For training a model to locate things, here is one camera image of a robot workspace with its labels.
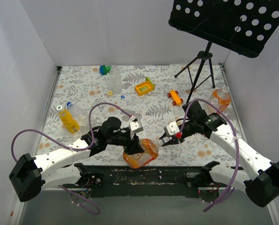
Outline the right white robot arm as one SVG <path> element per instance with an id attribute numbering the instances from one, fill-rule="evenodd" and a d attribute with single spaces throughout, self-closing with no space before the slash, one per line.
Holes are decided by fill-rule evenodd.
<path id="1" fill-rule="evenodd" d="M 171 122 L 165 126 L 165 132 L 159 138 L 160 146 L 180 144 L 187 137 L 201 134 L 236 161 L 235 168 L 228 168 L 217 161 L 208 163 L 200 173 L 188 177 L 189 186 L 226 184 L 226 191 L 215 203 L 226 200 L 234 188 L 244 192 L 259 207 L 265 207 L 279 196 L 279 161 L 274 163 L 249 146 L 237 135 L 226 116 L 215 112 L 207 114 L 198 101 L 187 103 L 182 108 L 185 112 L 183 123 Z"/>

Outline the clear Pocari Sweat bottle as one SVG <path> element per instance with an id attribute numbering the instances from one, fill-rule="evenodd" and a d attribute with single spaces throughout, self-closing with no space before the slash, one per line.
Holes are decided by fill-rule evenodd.
<path id="1" fill-rule="evenodd" d="M 121 72 L 115 64 L 111 65 L 110 70 L 110 81 L 111 81 L 111 90 L 114 94 L 121 94 L 122 92 L 122 80 Z"/>

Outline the orange label tea bottle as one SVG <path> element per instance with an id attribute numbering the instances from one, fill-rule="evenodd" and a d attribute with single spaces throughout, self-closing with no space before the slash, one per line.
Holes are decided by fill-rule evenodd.
<path id="1" fill-rule="evenodd" d="M 123 159 L 132 169 L 138 169 L 155 160 L 161 147 L 156 140 L 151 139 L 140 139 L 139 146 L 143 149 L 142 153 L 133 155 L 123 153 Z"/>

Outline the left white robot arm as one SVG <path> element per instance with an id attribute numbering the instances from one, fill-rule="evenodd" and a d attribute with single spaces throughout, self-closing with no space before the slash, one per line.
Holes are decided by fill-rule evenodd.
<path id="1" fill-rule="evenodd" d="M 88 172 L 78 160 L 92 157 L 104 151 L 107 145 L 122 146 L 124 153 L 142 153 L 136 135 L 143 131 L 140 120 L 131 117 L 128 127 L 122 128 L 121 121 L 110 117 L 70 145 L 62 145 L 51 153 L 32 157 L 29 153 L 16 160 L 9 179 L 21 202 L 37 196 L 41 190 L 63 184 L 85 187 L 89 182 Z"/>

